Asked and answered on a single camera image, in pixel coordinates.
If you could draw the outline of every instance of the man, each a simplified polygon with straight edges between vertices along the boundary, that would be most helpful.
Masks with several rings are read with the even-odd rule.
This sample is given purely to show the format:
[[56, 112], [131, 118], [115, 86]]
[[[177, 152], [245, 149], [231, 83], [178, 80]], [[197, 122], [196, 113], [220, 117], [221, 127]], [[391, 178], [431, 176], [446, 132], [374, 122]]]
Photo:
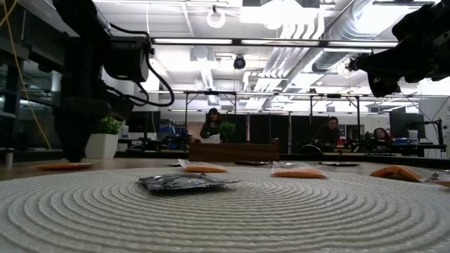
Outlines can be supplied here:
[[328, 118], [328, 123], [321, 126], [317, 133], [317, 139], [322, 147], [334, 147], [338, 144], [340, 137], [340, 130], [338, 128], [339, 120], [337, 117]]

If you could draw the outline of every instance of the camera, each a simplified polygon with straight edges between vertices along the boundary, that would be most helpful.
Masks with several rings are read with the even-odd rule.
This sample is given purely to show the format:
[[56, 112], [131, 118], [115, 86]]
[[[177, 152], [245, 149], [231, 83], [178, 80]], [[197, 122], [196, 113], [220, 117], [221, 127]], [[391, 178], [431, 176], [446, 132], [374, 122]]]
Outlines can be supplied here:
[[236, 56], [233, 66], [235, 70], [242, 70], [245, 67], [244, 56]]

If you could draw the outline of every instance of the circular placemat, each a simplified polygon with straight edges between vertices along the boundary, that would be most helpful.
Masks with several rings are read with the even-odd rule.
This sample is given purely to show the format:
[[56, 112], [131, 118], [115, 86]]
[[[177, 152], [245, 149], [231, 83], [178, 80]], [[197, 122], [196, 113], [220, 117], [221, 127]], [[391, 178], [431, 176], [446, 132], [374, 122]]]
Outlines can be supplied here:
[[328, 172], [212, 174], [223, 190], [147, 193], [138, 177], [88, 171], [0, 182], [1, 252], [448, 252], [450, 190]]

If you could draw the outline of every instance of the ceiling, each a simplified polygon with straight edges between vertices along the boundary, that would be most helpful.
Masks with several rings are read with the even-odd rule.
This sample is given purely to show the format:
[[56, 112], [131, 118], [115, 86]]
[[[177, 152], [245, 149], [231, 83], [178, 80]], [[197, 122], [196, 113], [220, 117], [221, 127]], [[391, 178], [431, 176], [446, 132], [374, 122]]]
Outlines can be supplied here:
[[[226, 21], [220, 28], [213, 28], [208, 25], [207, 16], [212, 10], [212, 4], [203, 6], [194, 5], [194, 1], [185, 4], [124, 4], [128, 0], [118, 3], [116, 0], [94, 0], [97, 8], [106, 19], [128, 30], [149, 31], [152, 37], [215, 37], [215, 38], [279, 38], [282, 29], [270, 30], [263, 24], [242, 23], [240, 12], [242, 0], [230, 0], [228, 4], [217, 4], [217, 9], [223, 10]], [[158, 1], [170, 3], [170, 0]], [[75, 34], [67, 25], [62, 22], [53, 6], [51, 0], [19, 0], [19, 2], [29, 11], [38, 15], [42, 20], [50, 23], [60, 31]], [[331, 0], [324, 0], [322, 3], [330, 3]], [[340, 11], [350, 2], [350, 0], [334, 0], [334, 8], [323, 10], [324, 26], [340, 13]], [[395, 38], [390, 32], [392, 26], [381, 32], [373, 39], [393, 41]], [[116, 35], [123, 35], [121, 32], [113, 31]], [[152, 64], [155, 69], [171, 84], [174, 89], [186, 89], [192, 87], [196, 80], [201, 80], [201, 66], [191, 61], [191, 50], [193, 46], [156, 46], [155, 59]], [[212, 46], [214, 52], [214, 65], [211, 67], [211, 74], [214, 80], [236, 80], [242, 81], [244, 74], [249, 71], [261, 71], [274, 52], [274, 48], [257, 46]], [[235, 70], [233, 62], [236, 55], [243, 55], [247, 65], [244, 70]], [[33, 70], [30, 74], [39, 75]], [[355, 92], [368, 90], [368, 82], [364, 72], [354, 73], [350, 78], [345, 76], [342, 68], [330, 71], [324, 75], [319, 83], [314, 83], [311, 87], [318, 92]], [[405, 84], [404, 93], [416, 91], [416, 84]]]

